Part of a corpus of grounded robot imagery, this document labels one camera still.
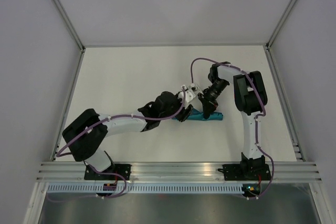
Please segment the teal cloth napkin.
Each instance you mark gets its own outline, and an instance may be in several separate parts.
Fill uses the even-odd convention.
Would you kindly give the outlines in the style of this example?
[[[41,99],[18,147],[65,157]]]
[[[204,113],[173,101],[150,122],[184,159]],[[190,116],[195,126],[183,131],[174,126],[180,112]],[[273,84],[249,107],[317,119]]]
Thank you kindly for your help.
[[[204,118],[204,114],[202,111],[199,111],[195,108],[191,110],[190,115],[188,115],[185,119],[191,121],[222,121],[224,116],[220,112],[213,112],[207,119]]]

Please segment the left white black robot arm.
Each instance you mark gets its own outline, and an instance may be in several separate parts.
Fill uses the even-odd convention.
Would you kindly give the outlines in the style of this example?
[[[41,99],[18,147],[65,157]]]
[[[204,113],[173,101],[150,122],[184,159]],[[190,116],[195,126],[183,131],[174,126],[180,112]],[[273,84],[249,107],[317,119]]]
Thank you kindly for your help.
[[[114,176],[114,163],[108,153],[100,148],[105,138],[150,131],[158,127],[161,121],[172,118],[183,122],[192,112],[191,101],[195,97],[190,89],[177,94],[164,91],[154,101],[134,112],[119,115],[86,109],[62,132],[66,145],[56,156],[72,155],[75,161],[86,163],[98,176],[108,180]]]

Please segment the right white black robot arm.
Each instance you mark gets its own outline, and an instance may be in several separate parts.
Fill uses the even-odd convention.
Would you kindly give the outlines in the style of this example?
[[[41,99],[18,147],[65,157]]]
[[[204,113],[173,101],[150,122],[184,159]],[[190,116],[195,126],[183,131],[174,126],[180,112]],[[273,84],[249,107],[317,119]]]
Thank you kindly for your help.
[[[244,146],[238,164],[223,164],[218,169],[226,181],[270,180],[266,153],[261,149],[260,118],[266,115],[268,97],[259,71],[245,72],[228,62],[211,66],[208,79],[211,86],[198,95],[203,106],[203,115],[208,119],[218,107],[217,98],[232,84],[234,102],[243,119]]]

